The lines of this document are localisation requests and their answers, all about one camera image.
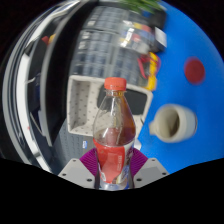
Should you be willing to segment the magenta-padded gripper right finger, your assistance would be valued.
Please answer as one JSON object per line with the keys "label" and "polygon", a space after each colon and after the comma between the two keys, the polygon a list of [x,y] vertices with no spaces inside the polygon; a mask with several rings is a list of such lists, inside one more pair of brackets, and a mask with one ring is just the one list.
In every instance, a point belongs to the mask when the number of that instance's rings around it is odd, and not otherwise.
{"label": "magenta-padded gripper right finger", "polygon": [[168,174],[169,172],[156,158],[147,158],[139,150],[133,150],[129,165],[128,184],[130,189],[144,187]]}

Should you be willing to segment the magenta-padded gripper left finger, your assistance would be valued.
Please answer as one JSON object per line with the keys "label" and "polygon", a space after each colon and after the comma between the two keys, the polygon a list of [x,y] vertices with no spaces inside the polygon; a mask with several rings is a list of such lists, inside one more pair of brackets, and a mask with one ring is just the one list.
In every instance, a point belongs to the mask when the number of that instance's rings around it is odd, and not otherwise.
{"label": "magenta-padded gripper left finger", "polygon": [[99,168],[96,149],[89,150],[80,159],[72,158],[59,173],[59,177],[84,188],[98,189]]}

